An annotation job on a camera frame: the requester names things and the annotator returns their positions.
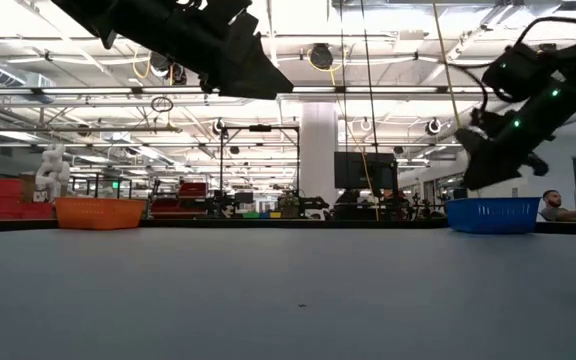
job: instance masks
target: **person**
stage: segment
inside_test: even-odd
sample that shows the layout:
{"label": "person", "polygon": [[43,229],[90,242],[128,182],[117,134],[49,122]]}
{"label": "person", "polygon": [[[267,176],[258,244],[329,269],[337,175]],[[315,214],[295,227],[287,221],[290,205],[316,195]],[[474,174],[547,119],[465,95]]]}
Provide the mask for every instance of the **person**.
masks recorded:
{"label": "person", "polygon": [[543,195],[546,208],[540,214],[546,221],[576,221],[576,211],[561,207],[561,194],[557,190],[548,190]]}

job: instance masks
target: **monitor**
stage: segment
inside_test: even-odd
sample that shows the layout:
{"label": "monitor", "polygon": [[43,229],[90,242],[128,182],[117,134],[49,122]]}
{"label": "monitor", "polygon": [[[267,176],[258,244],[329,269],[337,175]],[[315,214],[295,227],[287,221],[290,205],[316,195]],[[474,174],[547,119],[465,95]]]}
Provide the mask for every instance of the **monitor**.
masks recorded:
{"label": "monitor", "polygon": [[[397,163],[392,153],[366,153],[366,165],[373,190],[397,188]],[[361,153],[335,152],[335,188],[369,189]]]}
{"label": "monitor", "polygon": [[235,194],[235,201],[238,201],[240,204],[254,204],[254,194],[253,193],[236,193]]}

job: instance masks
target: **table surface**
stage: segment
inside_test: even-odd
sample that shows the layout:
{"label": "table surface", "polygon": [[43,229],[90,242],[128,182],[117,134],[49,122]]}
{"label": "table surface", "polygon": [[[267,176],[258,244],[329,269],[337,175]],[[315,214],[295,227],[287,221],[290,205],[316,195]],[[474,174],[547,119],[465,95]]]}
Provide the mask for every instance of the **table surface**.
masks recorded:
{"label": "table surface", "polygon": [[576,236],[0,233],[0,359],[576,359]]}

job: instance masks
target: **column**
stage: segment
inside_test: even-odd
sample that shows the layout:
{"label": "column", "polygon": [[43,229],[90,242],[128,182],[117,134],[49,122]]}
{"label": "column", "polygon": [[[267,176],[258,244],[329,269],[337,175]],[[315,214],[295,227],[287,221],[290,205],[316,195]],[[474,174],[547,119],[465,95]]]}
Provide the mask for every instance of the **column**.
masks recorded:
{"label": "column", "polygon": [[301,116],[301,195],[321,196],[331,206],[335,190],[337,112],[334,103],[305,103]]}

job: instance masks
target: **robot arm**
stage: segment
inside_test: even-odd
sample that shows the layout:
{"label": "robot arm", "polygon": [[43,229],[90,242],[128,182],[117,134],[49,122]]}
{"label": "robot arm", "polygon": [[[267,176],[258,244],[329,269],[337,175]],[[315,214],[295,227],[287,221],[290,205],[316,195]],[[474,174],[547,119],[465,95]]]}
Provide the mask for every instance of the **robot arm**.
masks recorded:
{"label": "robot arm", "polygon": [[203,0],[52,1],[106,49],[121,34],[197,73],[207,93],[272,100],[292,92],[254,34],[259,21],[246,12],[250,0],[207,0],[203,10]]}
{"label": "robot arm", "polygon": [[[576,22],[564,18],[536,22],[548,20]],[[536,22],[490,65],[482,78],[500,99],[525,101],[524,105],[505,115],[473,111],[472,125],[488,138],[469,129],[455,133],[471,155],[464,175],[464,185],[471,190],[520,177],[518,169],[522,165],[533,167],[535,175],[545,175],[548,165],[533,151],[544,140],[553,140],[553,132],[576,113],[576,45],[551,52],[524,45],[521,40]],[[555,72],[563,79],[553,77]]]}

